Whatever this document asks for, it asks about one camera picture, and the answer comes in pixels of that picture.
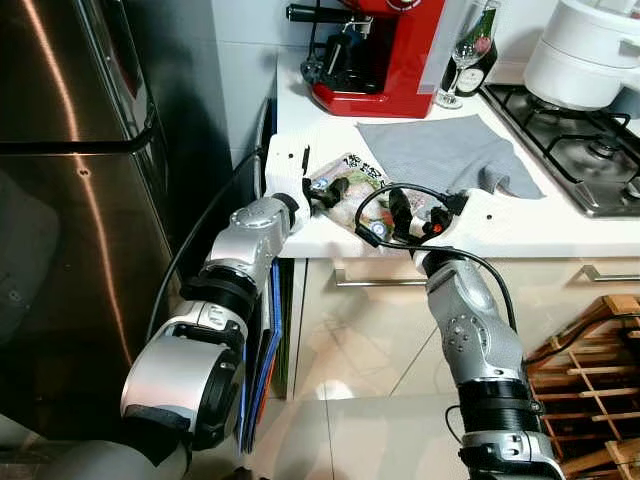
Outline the dark glass bottle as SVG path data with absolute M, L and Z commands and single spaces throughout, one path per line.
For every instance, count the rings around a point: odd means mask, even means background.
M 476 10 L 476 14 L 471 15 L 472 22 L 474 22 L 476 15 L 479 14 L 479 5 L 475 3 L 475 0 L 474 0 L 474 4 L 477 6 L 477 10 Z M 500 0 L 499 8 L 500 6 L 502 6 L 502 4 L 503 4 L 503 0 Z M 481 86 L 483 86 L 483 84 L 486 81 L 488 81 L 490 73 L 492 73 L 492 70 L 494 69 L 495 64 L 497 64 L 498 46 L 497 46 L 497 40 L 495 40 L 495 22 L 497 22 L 497 14 L 495 14 L 495 20 L 493 23 L 492 50 L 490 50 L 488 52 L 488 55 L 484 56 L 484 58 L 481 59 L 479 63 L 472 65 L 472 67 L 468 68 L 466 72 L 463 73 L 463 76 L 461 77 L 460 82 L 458 82 L 457 84 L 457 87 L 458 87 L 456 91 L 457 96 L 460 96 L 460 97 L 474 96 L 475 93 L 479 92 Z

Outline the blue flat board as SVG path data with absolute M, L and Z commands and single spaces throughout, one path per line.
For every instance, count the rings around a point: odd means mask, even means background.
M 241 421 L 239 421 L 239 452 L 243 456 L 251 454 L 255 448 L 257 429 L 253 426 L 253 415 L 256 413 L 256 399 L 259 393 L 259 376 L 262 371 L 262 361 L 266 353 L 274 353 L 274 369 L 271 372 L 271 380 L 276 366 L 283 334 L 283 310 L 282 302 L 282 275 L 280 275 L 279 262 L 271 262 L 268 270 L 268 289 L 262 294 L 262 307 L 260 308 L 262 334 L 259 342 L 259 352 L 253 357 L 252 369 L 248 370 L 248 381 L 244 390 L 244 403 Z

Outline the clear wine glass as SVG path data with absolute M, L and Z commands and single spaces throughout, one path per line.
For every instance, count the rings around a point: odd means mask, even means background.
M 474 22 L 468 15 L 467 28 L 458 38 L 451 54 L 451 74 L 445 78 L 445 87 L 436 92 L 434 97 L 434 104 L 439 108 L 461 108 L 456 95 L 458 82 L 468 68 L 479 63 L 492 50 L 493 23 L 500 0 L 475 0 L 475 3 L 479 5 L 479 14 Z

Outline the white cooking pot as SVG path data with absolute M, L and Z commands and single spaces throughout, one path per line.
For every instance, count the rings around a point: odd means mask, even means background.
M 558 0 L 524 70 L 557 108 L 595 111 L 640 90 L 639 0 Z

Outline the printed clear plastic food package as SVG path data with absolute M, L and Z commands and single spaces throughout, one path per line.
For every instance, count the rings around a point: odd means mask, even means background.
M 326 165 L 319 173 L 315 173 L 303 179 L 303 182 L 311 182 L 317 188 L 317 183 L 329 179 L 342 179 L 342 201 L 337 205 L 325 205 L 325 210 L 320 212 L 325 218 L 334 221 L 356 236 L 374 238 L 375 241 L 422 244 L 416 237 L 416 212 L 422 207 L 442 206 L 449 211 L 449 224 L 453 218 L 453 212 L 440 202 L 436 195 L 429 195 L 424 188 L 413 186 L 411 188 L 392 188 L 387 175 L 378 166 L 374 166 L 362 160 L 356 154 L 340 156 L 334 163 Z M 401 241 L 394 237 L 392 220 L 392 191 L 402 189 L 410 198 L 413 210 L 411 233 L 412 241 Z

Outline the white kitchen counter beige cabinets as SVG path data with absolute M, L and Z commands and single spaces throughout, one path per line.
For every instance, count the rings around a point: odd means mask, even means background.
M 639 273 L 640 221 L 591 219 L 518 142 L 481 96 L 461 108 L 431 111 L 431 120 L 477 115 L 515 154 L 543 198 L 497 195 L 489 228 L 493 251 L 483 256 L 500 271 L 515 297 L 525 349 L 541 346 L 604 294 L 636 294 L 639 282 L 593 283 L 584 264 L 605 274 Z M 406 252 L 376 250 L 323 214 L 285 242 L 293 262 L 287 314 L 287 364 L 275 375 L 287 399 L 349 399 L 451 393 L 428 293 L 422 287 L 338 288 L 335 268 L 357 279 L 420 278 Z

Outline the red espresso machine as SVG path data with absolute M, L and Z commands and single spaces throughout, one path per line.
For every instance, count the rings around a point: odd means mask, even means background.
M 311 99 L 337 116 L 422 118 L 431 95 L 419 84 L 447 0 L 339 0 L 340 8 L 293 3 L 293 22 L 335 24 L 301 65 Z

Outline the steel gas stove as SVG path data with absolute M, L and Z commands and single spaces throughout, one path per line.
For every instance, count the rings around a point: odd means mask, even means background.
M 562 108 L 522 84 L 484 84 L 479 93 L 582 214 L 639 218 L 635 115 Z

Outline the tall dark steel fridge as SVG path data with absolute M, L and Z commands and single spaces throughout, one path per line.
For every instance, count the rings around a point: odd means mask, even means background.
M 156 293 L 255 193 L 215 0 L 0 0 L 0 416 L 108 436 Z

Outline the wooden wine rack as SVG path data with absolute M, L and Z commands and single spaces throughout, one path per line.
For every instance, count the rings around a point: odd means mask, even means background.
M 640 298 L 605 294 L 526 362 L 567 480 L 640 480 Z

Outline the grey dish cloth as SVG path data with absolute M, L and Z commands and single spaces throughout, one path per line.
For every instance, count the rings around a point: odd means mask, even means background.
M 477 115 L 425 122 L 360 123 L 358 133 L 392 180 L 442 193 L 466 189 L 543 198 L 538 184 L 515 154 Z

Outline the orange flat board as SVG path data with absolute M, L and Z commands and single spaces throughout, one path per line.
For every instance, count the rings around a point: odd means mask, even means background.
M 262 413 L 265 412 L 265 404 L 269 398 L 269 389 L 271 383 L 271 374 L 273 374 L 274 369 L 274 353 L 268 352 L 264 356 L 264 361 L 262 361 L 262 371 L 259 376 L 260 385 L 259 385 L 259 393 L 257 393 L 256 399 L 256 413 L 253 415 L 253 426 L 257 428 L 260 425 L 262 419 Z

